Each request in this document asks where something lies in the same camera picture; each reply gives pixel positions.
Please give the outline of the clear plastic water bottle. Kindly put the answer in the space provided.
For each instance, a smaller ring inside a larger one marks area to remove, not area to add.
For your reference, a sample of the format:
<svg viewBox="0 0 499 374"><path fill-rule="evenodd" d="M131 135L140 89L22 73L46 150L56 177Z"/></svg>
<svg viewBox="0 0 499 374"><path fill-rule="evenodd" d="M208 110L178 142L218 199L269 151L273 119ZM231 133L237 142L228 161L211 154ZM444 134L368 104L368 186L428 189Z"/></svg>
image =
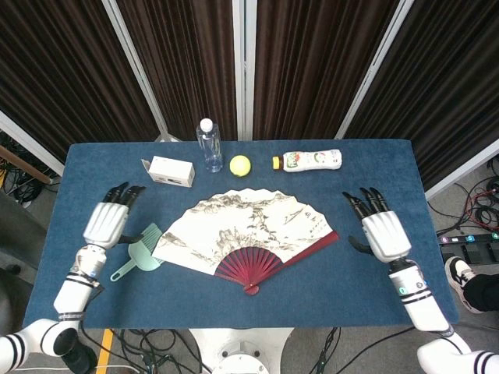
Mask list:
<svg viewBox="0 0 499 374"><path fill-rule="evenodd" d="M196 136L203 151L207 170L212 173L219 172L223 167L223 161L218 125L209 118L203 118L196 128Z"/></svg>

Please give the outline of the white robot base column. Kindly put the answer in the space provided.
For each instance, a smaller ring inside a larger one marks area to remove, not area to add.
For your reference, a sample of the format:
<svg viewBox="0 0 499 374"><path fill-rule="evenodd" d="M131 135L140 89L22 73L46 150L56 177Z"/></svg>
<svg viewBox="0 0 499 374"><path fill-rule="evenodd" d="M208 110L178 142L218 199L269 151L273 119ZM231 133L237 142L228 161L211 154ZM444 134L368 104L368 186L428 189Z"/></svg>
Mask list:
<svg viewBox="0 0 499 374"><path fill-rule="evenodd" d="M191 329L211 374L281 374L292 328Z"/></svg>

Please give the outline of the light green hand brush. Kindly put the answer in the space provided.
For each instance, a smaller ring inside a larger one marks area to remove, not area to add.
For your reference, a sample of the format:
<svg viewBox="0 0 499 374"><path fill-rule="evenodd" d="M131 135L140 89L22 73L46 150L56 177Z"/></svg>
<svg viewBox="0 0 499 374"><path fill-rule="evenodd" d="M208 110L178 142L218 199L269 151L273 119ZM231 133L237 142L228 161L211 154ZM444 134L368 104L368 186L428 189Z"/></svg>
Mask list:
<svg viewBox="0 0 499 374"><path fill-rule="evenodd" d="M110 281L118 281L134 268L142 271L153 271L159 268L163 260L153 257L152 253L161 235L162 232L155 223L149 224L142 231L143 237L138 242L129 244L129 260L110 276Z"/></svg>

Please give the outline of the black trouser leg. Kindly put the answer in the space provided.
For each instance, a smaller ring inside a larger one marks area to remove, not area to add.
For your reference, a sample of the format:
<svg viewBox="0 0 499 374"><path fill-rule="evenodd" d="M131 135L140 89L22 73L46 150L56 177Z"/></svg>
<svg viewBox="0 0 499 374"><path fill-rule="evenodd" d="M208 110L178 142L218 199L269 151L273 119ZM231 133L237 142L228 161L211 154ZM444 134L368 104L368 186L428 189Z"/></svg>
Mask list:
<svg viewBox="0 0 499 374"><path fill-rule="evenodd" d="M499 273L478 274L464 287L464 298L480 312L499 311Z"/></svg>

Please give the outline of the red ribbed paper folding fan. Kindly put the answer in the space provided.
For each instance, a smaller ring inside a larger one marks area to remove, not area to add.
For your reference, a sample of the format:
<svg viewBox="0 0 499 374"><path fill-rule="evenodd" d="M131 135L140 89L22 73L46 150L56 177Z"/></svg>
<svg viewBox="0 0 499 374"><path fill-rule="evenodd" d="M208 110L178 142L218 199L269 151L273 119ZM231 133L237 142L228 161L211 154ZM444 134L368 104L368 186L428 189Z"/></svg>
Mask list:
<svg viewBox="0 0 499 374"><path fill-rule="evenodd" d="M338 239L321 212L294 196L229 190L186 210L161 235L152 255L255 295L266 279Z"/></svg>

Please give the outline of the yellow tennis ball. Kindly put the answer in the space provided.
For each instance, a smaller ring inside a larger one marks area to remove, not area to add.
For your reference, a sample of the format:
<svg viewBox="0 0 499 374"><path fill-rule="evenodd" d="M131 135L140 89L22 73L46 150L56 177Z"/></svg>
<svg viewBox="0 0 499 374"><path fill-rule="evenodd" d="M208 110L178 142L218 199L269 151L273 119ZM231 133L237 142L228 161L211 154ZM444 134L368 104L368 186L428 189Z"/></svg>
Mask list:
<svg viewBox="0 0 499 374"><path fill-rule="evenodd" d="M237 177L244 177L251 171L251 162L247 156L236 155L229 163L230 172Z"/></svg>

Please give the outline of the white drink bottle yellow cap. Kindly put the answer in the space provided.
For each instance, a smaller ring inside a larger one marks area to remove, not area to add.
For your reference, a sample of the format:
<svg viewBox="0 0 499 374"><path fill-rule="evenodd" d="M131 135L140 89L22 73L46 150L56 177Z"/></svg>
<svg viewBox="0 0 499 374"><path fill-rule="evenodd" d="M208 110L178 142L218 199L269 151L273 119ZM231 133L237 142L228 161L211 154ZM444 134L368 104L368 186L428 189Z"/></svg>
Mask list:
<svg viewBox="0 0 499 374"><path fill-rule="evenodd" d="M338 170L342 166L340 150L290 151L272 157L272 169L286 172Z"/></svg>

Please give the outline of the white black sneaker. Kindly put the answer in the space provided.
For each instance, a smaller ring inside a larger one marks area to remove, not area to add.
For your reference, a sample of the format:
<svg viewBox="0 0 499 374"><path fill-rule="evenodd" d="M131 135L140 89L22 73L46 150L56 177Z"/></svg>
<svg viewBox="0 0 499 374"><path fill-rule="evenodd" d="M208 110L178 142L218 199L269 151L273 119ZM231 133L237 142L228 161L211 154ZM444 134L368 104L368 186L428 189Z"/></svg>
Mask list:
<svg viewBox="0 0 499 374"><path fill-rule="evenodd" d="M458 256L452 256L445 262L444 269L449 285L462 304L472 313L485 312L481 279L468 263Z"/></svg>

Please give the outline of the brown wooden rod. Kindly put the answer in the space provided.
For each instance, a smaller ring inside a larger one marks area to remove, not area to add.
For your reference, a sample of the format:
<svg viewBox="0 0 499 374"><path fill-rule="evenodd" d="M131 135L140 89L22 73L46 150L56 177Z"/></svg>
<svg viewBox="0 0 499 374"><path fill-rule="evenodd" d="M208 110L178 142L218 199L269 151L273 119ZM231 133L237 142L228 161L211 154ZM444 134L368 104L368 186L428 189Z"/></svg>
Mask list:
<svg viewBox="0 0 499 374"><path fill-rule="evenodd" d="M16 156L14 153L10 152L2 145L0 145L0 158L25 171L27 174L37 179L41 183L50 185L52 182L52 179L47 175L37 170L34 166L28 164L26 161L22 160L20 157Z"/></svg>

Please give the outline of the blue fabric table cover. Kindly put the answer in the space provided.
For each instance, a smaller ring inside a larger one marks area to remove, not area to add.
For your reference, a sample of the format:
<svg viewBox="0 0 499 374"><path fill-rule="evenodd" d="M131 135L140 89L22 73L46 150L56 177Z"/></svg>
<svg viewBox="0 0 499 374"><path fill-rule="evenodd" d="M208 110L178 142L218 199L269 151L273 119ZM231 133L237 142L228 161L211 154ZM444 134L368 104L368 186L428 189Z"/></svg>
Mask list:
<svg viewBox="0 0 499 374"><path fill-rule="evenodd" d="M333 245L300 260L248 295L239 284L163 263L151 272L133 270L116 282L110 276L128 258L118 245L107 251L100 276L103 292L87 310L86 328L254 328L389 326L410 319L388 277L387 265L357 252L351 235L365 241L347 192L360 196L374 187L396 212L409 241L410 256L421 267L446 318L458 312L444 273L441 251L426 204L412 151L404 139L348 139L224 142L226 161L247 156L251 172L237 178L228 169L206 170L197 142L78 143L69 148L58 187L37 279L25 323L55 319L56 295L95 206L112 187L128 182L146 189L130 211L126 235L138 235L148 224L167 229L202 199L229 190L268 189L292 195L321 212L339 234ZM275 171L272 157L290 151L340 150L338 170ZM153 156L192 162L191 188L154 182L141 159Z"/></svg>

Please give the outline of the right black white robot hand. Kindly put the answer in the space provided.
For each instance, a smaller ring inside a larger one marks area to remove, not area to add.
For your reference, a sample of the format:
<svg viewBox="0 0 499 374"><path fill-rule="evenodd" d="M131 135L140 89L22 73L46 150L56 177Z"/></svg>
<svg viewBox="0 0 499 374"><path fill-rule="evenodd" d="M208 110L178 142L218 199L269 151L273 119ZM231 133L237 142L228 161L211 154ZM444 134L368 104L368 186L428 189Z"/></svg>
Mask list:
<svg viewBox="0 0 499 374"><path fill-rule="evenodd" d="M375 256L382 263L404 259L412 245L397 214L391 210L383 195L374 187L361 188L367 204L347 192L342 195L349 201L359 218L368 245L349 236L350 245L357 251Z"/></svg>

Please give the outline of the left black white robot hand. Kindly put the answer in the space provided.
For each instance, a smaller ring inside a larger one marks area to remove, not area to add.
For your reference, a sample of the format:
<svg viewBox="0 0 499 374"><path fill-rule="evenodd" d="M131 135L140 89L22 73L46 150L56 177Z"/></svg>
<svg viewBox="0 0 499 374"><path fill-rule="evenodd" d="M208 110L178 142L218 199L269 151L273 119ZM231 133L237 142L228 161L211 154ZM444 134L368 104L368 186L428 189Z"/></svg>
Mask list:
<svg viewBox="0 0 499 374"><path fill-rule="evenodd" d="M88 245L96 245L105 250L117 244L133 244L143 238L142 234L127 236L122 232L136 199L146 189L145 186L128 182L112 187L94 208L83 232Z"/></svg>

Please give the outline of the white cardboard box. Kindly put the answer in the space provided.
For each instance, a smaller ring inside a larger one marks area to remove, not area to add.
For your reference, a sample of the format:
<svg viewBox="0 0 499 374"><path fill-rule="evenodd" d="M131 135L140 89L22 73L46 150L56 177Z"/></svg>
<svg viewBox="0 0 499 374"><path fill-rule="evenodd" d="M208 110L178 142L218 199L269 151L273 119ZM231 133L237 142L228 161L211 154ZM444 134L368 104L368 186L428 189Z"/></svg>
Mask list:
<svg viewBox="0 0 499 374"><path fill-rule="evenodd" d="M146 172L154 182L191 188L195 177L192 162L153 156L152 161L141 159Z"/></svg>

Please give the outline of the brown curtain screen panel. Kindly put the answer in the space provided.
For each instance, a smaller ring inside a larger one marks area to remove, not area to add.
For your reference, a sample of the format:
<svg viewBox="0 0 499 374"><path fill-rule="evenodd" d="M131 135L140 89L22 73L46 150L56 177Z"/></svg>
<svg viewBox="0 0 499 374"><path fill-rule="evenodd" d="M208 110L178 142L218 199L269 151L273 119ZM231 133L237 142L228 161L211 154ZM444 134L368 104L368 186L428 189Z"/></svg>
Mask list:
<svg viewBox="0 0 499 374"><path fill-rule="evenodd" d="M402 0L257 0L253 139L332 139Z"/></svg>
<svg viewBox="0 0 499 374"><path fill-rule="evenodd" d="M232 0L101 0L164 137L238 138Z"/></svg>
<svg viewBox="0 0 499 374"><path fill-rule="evenodd" d="M61 162L160 134L101 0L0 0L0 111Z"/></svg>
<svg viewBox="0 0 499 374"><path fill-rule="evenodd" d="M413 0L345 137L411 142L431 189L499 140L499 0Z"/></svg>

